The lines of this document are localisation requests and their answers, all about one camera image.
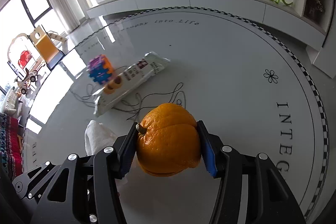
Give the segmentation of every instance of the toy cube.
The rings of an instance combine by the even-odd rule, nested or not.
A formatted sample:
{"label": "toy cube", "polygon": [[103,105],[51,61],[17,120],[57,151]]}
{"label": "toy cube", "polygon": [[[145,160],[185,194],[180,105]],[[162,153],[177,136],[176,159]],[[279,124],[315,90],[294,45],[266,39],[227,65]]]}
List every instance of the toy cube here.
{"label": "toy cube", "polygon": [[104,85],[113,78],[114,69],[105,54],[100,54],[90,60],[87,71],[94,82]]}

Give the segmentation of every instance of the toy car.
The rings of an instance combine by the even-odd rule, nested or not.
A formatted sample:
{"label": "toy car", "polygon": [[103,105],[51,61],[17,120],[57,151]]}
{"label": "toy car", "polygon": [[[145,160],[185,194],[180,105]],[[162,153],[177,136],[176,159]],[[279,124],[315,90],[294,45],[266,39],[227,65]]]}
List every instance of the toy car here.
{"label": "toy car", "polygon": [[22,81],[18,81],[18,79],[16,79],[17,80],[16,91],[22,94],[26,94],[30,84],[36,82],[37,80],[37,70],[33,70],[32,72],[29,72],[27,68],[25,68],[25,70],[26,70],[26,77]]}

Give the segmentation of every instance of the red blanket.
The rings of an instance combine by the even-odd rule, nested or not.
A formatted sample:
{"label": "red blanket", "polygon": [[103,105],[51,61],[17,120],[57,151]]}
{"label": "red blanket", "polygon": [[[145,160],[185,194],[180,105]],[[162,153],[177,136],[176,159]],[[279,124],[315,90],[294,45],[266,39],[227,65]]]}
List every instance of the red blanket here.
{"label": "red blanket", "polygon": [[1,163],[11,180],[22,174],[21,153],[17,132],[17,119],[0,113]]}

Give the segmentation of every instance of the white towel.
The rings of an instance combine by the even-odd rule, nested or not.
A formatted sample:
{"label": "white towel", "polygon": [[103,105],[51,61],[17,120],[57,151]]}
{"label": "white towel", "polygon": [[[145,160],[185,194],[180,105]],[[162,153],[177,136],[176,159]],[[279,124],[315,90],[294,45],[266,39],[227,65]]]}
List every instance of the white towel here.
{"label": "white towel", "polygon": [[[97,154],[107,146],[112,146],[117,139],[117,135],[102,123],[91,120],[85,130],[85,150],[88,156]],[[115,180],[117,187],[127,183],[127,178]]]}

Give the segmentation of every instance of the window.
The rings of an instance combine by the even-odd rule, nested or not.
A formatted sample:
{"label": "window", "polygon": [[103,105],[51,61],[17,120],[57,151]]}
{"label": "window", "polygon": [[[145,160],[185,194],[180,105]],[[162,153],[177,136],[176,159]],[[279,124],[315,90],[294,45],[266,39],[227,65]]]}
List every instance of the window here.
{"label": "window", "polygon": [[31,42],[22,37],[10,48],[12,65],[7,63],[7,51],[12,39],[20,33],[30,34],[38,25],[42,25],[47,32],[62,34],[65,30],[49,0],[9,0],[0,10],[0,94],[8,86],[14,85],[18,73],[23,73],[18,65],[23,51],[29,50],[34,60],[40,56]]}

